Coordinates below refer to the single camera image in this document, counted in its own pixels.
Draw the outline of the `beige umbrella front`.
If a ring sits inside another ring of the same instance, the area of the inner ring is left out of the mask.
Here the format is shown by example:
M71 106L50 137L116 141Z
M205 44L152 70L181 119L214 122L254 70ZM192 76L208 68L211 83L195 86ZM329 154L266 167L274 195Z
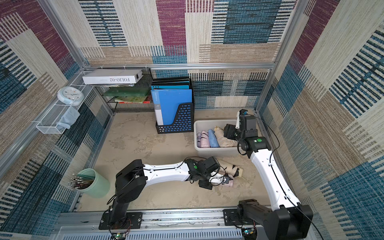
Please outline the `beige umbrella front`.
M237 146L237 141L230 140L224 136L223 129L215 127L214 131L220 148L232 148Z

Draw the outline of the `beige umbrella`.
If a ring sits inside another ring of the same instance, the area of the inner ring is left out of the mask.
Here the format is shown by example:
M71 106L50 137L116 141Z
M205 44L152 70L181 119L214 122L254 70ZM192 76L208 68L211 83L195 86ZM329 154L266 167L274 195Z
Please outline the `beige umbrella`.
M225 171L227 174L233 177L242 177L244 170L241 167L225 162L223 160L218 160L218 162L222 167L221 172Z
M223 129L215 127L214 131L220 148L232 148L237 146L237 141L230 140L224 136Z

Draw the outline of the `pale pink small umbrella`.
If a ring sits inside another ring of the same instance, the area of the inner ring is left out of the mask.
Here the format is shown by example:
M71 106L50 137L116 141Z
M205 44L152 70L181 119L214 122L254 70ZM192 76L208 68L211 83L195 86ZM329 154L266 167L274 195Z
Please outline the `pale pink small umbrella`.
M210 148L209 133L202 131L200 135L200 148Z

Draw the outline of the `blue umbrella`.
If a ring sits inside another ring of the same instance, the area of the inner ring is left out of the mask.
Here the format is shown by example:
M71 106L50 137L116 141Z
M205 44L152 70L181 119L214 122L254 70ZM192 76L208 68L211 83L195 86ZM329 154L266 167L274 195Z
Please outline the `blue umbrella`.
M210 144L210 147L211 148L219 148L220 145L218 143L218 140L217 140L217 137L215 135L215 131L212 130L212 129L209 129L208 131L208 135L209 135L209 144Z

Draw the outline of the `purple umbrella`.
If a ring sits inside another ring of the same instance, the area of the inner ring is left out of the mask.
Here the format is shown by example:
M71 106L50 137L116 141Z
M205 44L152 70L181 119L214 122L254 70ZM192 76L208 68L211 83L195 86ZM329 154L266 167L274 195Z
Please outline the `purple umbrella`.
M202 137L202 133L201 133L201 132L198 132L198 133L197 133L197 147L198 147L198 148L201 147L201 137Z

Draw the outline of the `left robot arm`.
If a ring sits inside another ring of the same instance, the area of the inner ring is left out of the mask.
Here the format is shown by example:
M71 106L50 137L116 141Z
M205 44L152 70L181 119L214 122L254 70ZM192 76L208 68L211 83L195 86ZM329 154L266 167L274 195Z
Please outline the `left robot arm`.
M198 182L201 188L227 184L230 178L226 169L215 157L207 159L187 157L180 163L170 165L149 165L134 160L116 175L115 194L109 200L108 224L110 228L128 221L130 202L136 200L144 188L165 182Z

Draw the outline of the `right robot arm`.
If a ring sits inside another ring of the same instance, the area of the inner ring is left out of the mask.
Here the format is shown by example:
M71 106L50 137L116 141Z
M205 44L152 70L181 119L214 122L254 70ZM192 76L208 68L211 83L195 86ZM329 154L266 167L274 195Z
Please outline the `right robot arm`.
M300 240L307 237L313 211L302 205L291 190L279 167L268 140L258 135L257 117L240 110L235 125L226 125L224 136L238 143L238 152L247 156L257 168L267 190L270 206L256 200L240 201L237 218L240 222L261 225L270 240Z

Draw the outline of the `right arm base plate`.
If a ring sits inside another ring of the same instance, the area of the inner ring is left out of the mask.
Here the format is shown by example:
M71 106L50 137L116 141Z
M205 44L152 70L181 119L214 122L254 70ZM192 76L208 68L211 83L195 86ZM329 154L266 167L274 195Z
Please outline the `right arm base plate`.
M224 209L223 210L225 226L248 226L258 225L259 223L246 217L242 217L237 209Z

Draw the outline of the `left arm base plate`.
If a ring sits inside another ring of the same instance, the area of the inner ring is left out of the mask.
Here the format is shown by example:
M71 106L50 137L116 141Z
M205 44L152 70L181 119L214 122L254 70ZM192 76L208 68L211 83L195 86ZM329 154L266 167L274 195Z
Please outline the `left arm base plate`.
M113 220L109 211L102 215L99 230L136 230L141 227L143 212L127 212L121 220Z

